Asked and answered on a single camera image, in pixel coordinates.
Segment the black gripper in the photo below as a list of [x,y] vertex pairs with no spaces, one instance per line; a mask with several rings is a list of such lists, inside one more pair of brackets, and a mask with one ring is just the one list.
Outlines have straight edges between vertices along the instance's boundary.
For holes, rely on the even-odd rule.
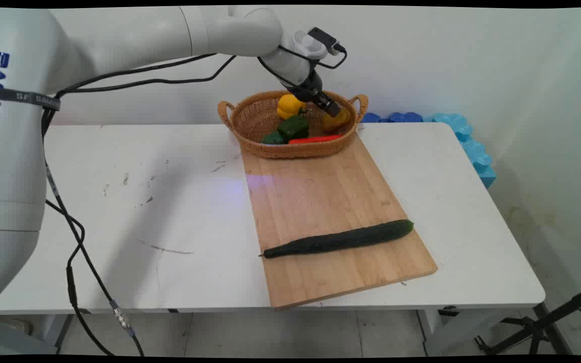
[[323,112],[335,118],[340,113],[337,102],[323,92],[322,80],[315,70],[311,70],[306,80],[295,87],[287,87],[295,98],[304,103],[312,102]]

